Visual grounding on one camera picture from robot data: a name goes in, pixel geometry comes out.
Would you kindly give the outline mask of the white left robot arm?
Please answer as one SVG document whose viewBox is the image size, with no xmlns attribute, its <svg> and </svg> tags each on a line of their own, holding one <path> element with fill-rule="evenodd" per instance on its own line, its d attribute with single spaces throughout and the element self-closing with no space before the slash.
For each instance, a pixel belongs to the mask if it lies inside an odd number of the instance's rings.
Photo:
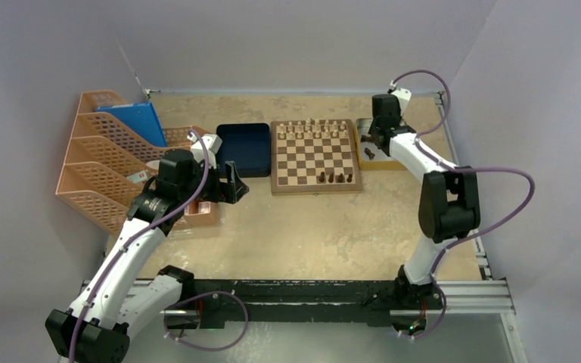
<svg viewBox="0 0 581 363">
<path fill-rule="evenodd" d="M 132 201 L 114 250 L 88 286 L 61 311 L 54 309 L 45 328 L 57 353 L 70 362 L 121 362 L 132 338 L 161 310 L 186 309 L 214 296 L 197 293 L 192 273 L 174 266 L 162 268 L 148 290 L 129 299 L 138 273 L 165 241 L 185 208 L 194 201 L 237 203 L 249 188 L 235 162 L 225 162 L 227 180 L 211 168 L 207 150 L 198 161 L 189 150 L 168 150 L 157 174 Z"/>
</svg>

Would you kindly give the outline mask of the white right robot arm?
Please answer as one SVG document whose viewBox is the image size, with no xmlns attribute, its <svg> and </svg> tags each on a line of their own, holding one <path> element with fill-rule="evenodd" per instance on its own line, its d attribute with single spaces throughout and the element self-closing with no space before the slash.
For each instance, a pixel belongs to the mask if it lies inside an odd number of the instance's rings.
<svg viewBox="0 0 581 363">
<path fill-rule="evenodd" d="M 411 308 L 433 294 L 435 272 L 452 243 L 479 226 L 480 203 L 476 175 L 422 144 L 417 132 L 402 121 L 408 99 L 401 90 L 372 96 L 368 132 L 379 150 L 404 165 L 421 184 L 421 238 L 400 267 L 394 288 L 396 301 Z"/>
</svg>

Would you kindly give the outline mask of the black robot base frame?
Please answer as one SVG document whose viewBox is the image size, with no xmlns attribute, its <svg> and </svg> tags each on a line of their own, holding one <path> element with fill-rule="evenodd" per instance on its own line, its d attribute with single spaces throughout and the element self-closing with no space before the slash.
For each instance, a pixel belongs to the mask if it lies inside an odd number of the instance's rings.
<svg viewBox="0 0 581 363">
<path fill-rule="evenodd" d="M 360 323 L 416 329 L 443 307 L 438 287 L 423 299 L 396 298 L 395 280 L 221 280 L 186 282 L 175 309 L 200 319 L 203 329 L 228 322 Z"/>
</svg>

